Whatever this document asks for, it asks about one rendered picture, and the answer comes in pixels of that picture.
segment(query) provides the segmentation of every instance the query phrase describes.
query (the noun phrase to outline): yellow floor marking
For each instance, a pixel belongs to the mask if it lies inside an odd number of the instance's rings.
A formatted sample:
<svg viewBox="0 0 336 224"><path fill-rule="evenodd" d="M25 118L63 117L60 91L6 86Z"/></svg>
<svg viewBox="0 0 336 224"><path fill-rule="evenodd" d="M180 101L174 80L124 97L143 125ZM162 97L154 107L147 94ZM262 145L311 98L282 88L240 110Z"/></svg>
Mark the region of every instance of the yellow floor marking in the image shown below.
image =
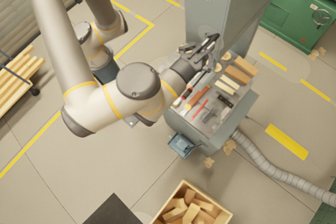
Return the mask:
<svg viewBox="0 0 336 224"><path fill-rule="evenodd" d="M53 124L53 122L59 118L59 116L61 115L61 111L57 112L51 119L50 121L44 125L44 127L42 128L42 130L40 130L38 132L38 134L35 135L35 137L28 142L27 145L25 145L25 147L10 161L10 163L1 171L0 173L0 180L2 179L2 177L5 176L5 174L13 167L13 165L20 159L20 157L23 156L23 154L30 149L30 147L38 140L38 138L50 127L51 124Z"/></svg>
<svg viewBox="0 0 336 224"><path fill-rule="evenodd" d="M309 151L304 149L297 142L288 137L288 135L276 128L276 126L274 126L273 124L269 124L265 132L269 134L273 139L281 143L288 150L292 151L300 159L305 160L307 158Z"/></svg>
<svg viewBox="0 0 336 224"><path fill-rule="evenodd" d="M270 61L271 63L273 63L275 66L279 67L281 70L283 71L287 71L287 68L284 67L283 65L281 65L279 62L273 60L271 57L269 57L268 55L264 54L263 52L259 53L260 56L262 56L263 58L265 58L266 60Z"/></svg>
<svg viewBox="0 0 336 224"><path fill-rule="evenodd" d="M165 0L165 1L169 2L170 4L174 4L176 7L180 7L181 6L179 3L176 3L173 0Z"/></svg>
<svg viewBox="0 0 336 224"><path fill-rule="evenodd" d="M128 51L139 39L141 39L142 36L147 34L151 29L155 26L152 22L149 22L147 19L141 17L140 15L135 16L137 19L141 20L147 25L147 28L143 30L138 36L134 38L126 47L122 49L116 56L115 56L115 61L118 60L126 51Z"/></svg>
<svg viewBox="0 0 336 224"><path fill-rule="evenodd" d="M322 93L321 91L319 91L317 88L313 87L311 84L309 84L308 82L304 81L303 79L301 79L300 81L303 85L305 85L306 87L308 87L309 89L311 89L312 91L314 91L315 93L317 93L319 96L321 96L322 98L326 99L328 102L330 102L330 98L327 97L324 93Z"/></svg>
<svg viewBox="0 0 336 224"><path fill-rule="evenodd" d="M118 2L115 2L114 0L111 0L111 3L119 7L120 9L127 11L128 13L130 12L130 9L127 7L123 6L122 4L119 4Z"/></svg>

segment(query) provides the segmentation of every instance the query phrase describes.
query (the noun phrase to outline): gray corrugated duct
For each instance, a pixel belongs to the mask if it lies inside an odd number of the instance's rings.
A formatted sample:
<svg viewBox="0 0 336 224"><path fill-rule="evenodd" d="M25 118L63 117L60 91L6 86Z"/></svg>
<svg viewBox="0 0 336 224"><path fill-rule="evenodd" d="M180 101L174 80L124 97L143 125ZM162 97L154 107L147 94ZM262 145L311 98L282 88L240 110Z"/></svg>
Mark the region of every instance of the gray corrugated duct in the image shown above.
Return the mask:
<svg viewBox="0 0 336 224"><path fill-rule="evenodd" d="M250 156L254 161L256 166L260 171L264 172L271 178L274 178L278 181L287 183L292 187L308 193L310 196L315 197L323 201L324 203L336 207L336 194L331 193L327 190L324 190L313 183L306 181L304 178L300 178L297 175L294 175L290 172L283 171L276 166L273 166L259 151L259 149L246 137L241 131L236 130L233 134L232 139L239 144L244 151Z"/></svg>

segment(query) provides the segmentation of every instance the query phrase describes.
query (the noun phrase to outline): gray joint cap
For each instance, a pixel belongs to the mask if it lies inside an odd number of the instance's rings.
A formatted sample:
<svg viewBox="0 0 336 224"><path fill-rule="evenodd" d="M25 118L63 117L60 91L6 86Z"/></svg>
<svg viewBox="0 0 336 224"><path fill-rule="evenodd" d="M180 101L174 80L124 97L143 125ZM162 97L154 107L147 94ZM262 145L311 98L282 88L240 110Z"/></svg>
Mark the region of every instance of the gray joint cap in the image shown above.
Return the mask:
<svg viewBox="0 0 336 224"><path fill-rule="evenodd" d="M82 21L74 25L73 30L75 31L79 44L82 45L90 37L92 27L88 22Z"/></svg>
<svg viewBox="0 0 336 224"><path fill-rule="evenodd" d="M72 119L72 117L69 116L64 107L61 108L61 117L63 118L63 121L67 128L69 128L69 130L76 136L84 138L86 136L94 134L90 130L87 130L86 128L78 124L74 119Z"/></svg>
<svg viewBox="0 0 336 224"><path fill-rule="evenodd" d="M132 100L147 100L161 89L161 81L155 69L142 62L131 63L117 75L118 90Z"/></svg>

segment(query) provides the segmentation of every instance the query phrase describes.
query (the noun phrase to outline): tiled floor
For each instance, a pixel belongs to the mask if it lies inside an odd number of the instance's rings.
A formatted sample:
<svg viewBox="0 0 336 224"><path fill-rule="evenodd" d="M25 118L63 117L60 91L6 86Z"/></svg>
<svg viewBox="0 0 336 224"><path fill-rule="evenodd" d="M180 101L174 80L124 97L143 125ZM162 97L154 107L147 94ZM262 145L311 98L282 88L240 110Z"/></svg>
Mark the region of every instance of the tiled floor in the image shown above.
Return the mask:
<svg viewBox="0 0 336 224"><path fill-rule="evenodd" d="M185 41L183 8L164 0L115 0L130 9L124 13L129 32L110 43L118 53L143 31L143 16L154 28L117 61L120 67L144 61L157 67ZM184 0L173 0L184 5ZM69 11L73 23L91 22L85 2ZM247 60L260 70L253 90L260 95L250 116L267 126L272 123L310 151L301 161L265 134L252 120L239 129L276 166L328 189L336 175L336 25L322 37L317 48L327 53L316 61L259 28ZM62 93L56 81L42 37L33 52L46 64L32 79L41 89L38 97L26 94L0 120L0 170L59 111ZM264 52L288 68L279 71L259 53ZM331 98L324 100L300 83L304 79ZM204 156L195 151L179 158L167 142L174 134L160 119L151 128L138 124L131 129L123 121L85 139L72 135L59 118L14 167L0 179L0 223L82 223L115 193L137 216L149 224L183 178L204 189L234 213L230 223L308 224L320 202L286 184L265 176L247 154L237 149L227 157L213 155L207 169Z"/></svg>

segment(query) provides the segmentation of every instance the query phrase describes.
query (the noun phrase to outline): black tool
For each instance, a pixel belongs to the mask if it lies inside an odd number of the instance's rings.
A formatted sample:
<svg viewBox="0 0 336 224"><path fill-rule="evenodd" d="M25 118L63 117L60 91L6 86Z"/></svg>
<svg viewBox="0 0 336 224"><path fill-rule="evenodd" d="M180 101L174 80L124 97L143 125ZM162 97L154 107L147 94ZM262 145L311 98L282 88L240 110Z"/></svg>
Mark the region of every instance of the black tool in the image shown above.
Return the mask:
<svg viewBox="0 0 336 224"><path fill-rule="evenodd" d="M231 102L229 102L228 99L226 99L225 97L223 97L221 94L217 97L217 99L219 99L220 102L224 103L229 108L233 108L234 107L234 105Z"/></svg>
<svg viewBox="0 0 336 224"><path fill-rule="evenodd" d="M216 113L216 108L212 108L212 110L210 110L210 112L204 117L203 119L203 123L206 124L208 122L208 120L211 118L211 116L213 116Z"/></svg>

